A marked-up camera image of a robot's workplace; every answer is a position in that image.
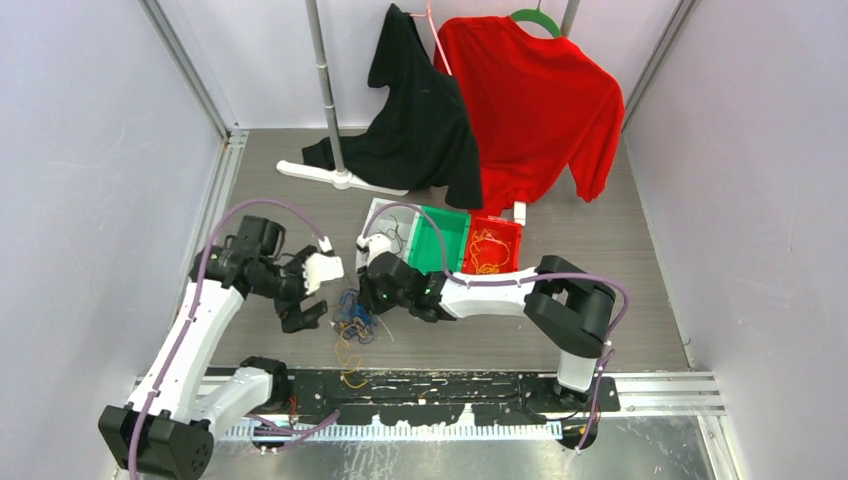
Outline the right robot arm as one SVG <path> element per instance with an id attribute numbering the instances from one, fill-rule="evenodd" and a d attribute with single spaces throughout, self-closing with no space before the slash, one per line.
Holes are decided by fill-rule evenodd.
<path id="1" fill-rule="evenodd" d="M 594 396 L 616 294 L 597 276 L 546 255 L 539 265 L 506 274 L 423 273 L 392 253 L 357 262 L 359 302 L 382 315 L 403 308 L 425 322 L 475 316 L 529 319 L 559 350 L 555 396 L 567 410 Z"/>

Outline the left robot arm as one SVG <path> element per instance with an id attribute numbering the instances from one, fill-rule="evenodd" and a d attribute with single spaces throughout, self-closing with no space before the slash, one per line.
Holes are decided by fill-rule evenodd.
<path id="1" fill-rule="evenodd" d="M 291 403 L 287 365 L 250 356 L 212 393 L 198 395 L 213 353 L 249 296 L 272 301 L 286 333 L 315 329 L 324 301 L 304 308 L 319 288 L 344 275 L 328 240 L 308 245 L 280 263 L 285 229 L 246 216 L 234 235 L 195 257 L 177 318 L 147 374 L 122 406 L 108 405 L 98 429 L 131 478 L 198 479 L 215 443 L 262 407 L 277 413 Z"/>

